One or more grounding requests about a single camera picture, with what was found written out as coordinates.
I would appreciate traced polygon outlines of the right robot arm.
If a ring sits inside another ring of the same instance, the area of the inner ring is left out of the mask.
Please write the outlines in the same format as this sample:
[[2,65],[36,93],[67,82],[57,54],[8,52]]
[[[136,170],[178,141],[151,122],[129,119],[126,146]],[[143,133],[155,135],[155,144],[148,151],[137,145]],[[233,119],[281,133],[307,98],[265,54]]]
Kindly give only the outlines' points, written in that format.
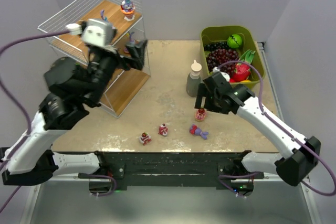
[[246,152],[240,161],[246,173],[277,174],[288,185],[297,186],[318,164],[321,143],[316,137],[293,130],[260,103],[251,89],[243,84],[231,86],[219,72],[198,85],[195,108],[240,116],[277,149],[277,153]]

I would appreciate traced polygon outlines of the pink bear donut strawberry toy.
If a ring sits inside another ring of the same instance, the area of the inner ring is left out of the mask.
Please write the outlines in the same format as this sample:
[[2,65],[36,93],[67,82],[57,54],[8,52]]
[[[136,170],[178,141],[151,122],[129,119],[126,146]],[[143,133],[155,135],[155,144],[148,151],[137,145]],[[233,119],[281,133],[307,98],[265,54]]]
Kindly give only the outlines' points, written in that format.
[[206,111],[204,108],[200,108],[200,109],[197,109],[196,110],[196,113],[195,113],[195,120],[198,121],[198,122],[202,122],[204,121],[206,117]]

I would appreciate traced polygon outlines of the purple bunny pink donut toy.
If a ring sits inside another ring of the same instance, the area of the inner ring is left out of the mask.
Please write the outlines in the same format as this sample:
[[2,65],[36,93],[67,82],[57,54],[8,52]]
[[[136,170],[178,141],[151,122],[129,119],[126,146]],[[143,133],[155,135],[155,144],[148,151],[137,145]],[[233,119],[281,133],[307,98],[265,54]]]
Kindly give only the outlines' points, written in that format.
[[[135,44],[136,43],[135,39],[133,38],[134,33],[135,33],[134,31],[127,32],[127,39],[128,40],[127,40],[126,44]],[[129,54],[127,46],[124,46],[124,53]]]

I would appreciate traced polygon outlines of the small purple bunny strawberry toy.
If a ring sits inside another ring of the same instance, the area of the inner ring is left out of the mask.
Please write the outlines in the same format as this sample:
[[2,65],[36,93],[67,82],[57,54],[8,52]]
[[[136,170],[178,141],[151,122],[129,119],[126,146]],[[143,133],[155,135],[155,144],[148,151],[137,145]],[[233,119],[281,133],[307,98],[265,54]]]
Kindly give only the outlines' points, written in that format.
[[189,132],[192,134],[192,135],[197,135],[197,136],[200,136],[202,139],[204,140],[207,140],[208,138],[208,132],[206,131],[203,131],[201,130],[197,125],[195,124],[192,124],[190,129],[189,129]]

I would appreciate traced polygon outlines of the purple bunny with tube toy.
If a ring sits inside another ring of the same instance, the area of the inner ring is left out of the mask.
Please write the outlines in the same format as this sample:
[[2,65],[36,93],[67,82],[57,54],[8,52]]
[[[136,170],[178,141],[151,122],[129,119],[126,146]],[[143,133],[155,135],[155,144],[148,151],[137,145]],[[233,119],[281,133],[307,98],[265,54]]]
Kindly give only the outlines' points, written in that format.
[[105,22],[108,21],[107,16],[104,15],[104,9],[100,11],[100,17],[101,17],[101,19],[104,20]]

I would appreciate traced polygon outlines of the pink bear cake slice toy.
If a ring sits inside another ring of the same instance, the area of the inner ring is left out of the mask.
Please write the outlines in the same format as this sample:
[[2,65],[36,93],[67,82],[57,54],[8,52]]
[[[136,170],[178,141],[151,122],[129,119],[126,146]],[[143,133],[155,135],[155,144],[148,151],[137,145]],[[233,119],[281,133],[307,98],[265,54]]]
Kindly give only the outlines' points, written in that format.
[[148,135],[148,133],[143,132],[140,136],[139,136],[139,141],[142,145],[147,145],[149,143],[152,142],[151,136]]

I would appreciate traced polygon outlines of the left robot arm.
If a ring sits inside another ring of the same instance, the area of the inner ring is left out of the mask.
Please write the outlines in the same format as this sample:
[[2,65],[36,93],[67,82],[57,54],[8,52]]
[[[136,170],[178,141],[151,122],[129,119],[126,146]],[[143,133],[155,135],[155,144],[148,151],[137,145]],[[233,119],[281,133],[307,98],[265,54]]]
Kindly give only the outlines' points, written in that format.
[[93,60],[83,67],[69,57],[55,61],[45,73],[48,95],[39,105],[21,138],[4,155],[4,185],[33,186],[57,175],[79,173],[85,177],[108,175],[108,164],[99,153],[59,154],[50,148],[100,106],[101,98],[117,69],[142,70],[148,41],[128,43],[129,56],[111,45],[89,45]]

